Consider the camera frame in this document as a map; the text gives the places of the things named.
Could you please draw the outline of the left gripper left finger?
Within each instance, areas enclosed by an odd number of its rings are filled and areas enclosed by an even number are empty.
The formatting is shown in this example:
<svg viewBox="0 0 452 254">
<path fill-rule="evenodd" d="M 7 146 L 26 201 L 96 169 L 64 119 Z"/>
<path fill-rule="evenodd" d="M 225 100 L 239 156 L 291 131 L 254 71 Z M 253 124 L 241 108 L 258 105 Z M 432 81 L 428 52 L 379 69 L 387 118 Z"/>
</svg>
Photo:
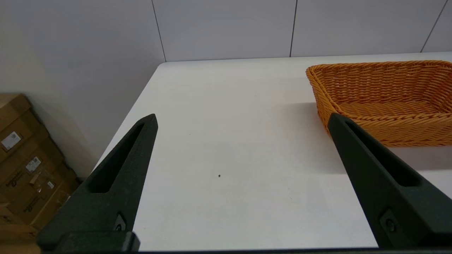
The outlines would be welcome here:
<svg viewBox="0 0 452 254">
<path fill-rule="evenodd" d="M 133 253 L 133 227 L 152 155 L 155 114 L 138 120 L 40 231 L 43 253 Z"/>
</svg>

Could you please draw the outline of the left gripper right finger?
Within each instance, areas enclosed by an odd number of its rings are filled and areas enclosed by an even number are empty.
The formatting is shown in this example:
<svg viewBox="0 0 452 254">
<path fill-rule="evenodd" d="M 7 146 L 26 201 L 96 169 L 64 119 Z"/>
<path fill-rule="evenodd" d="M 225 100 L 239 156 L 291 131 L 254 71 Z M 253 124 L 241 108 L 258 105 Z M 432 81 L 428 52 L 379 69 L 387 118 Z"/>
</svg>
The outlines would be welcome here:
<svg viewBox="0 0 452 254">
<path fill-rule="evenodd" d="M 379 247 L 451 248 L 451 198 L 351 119 L 327 127 Z"/>
</svg>

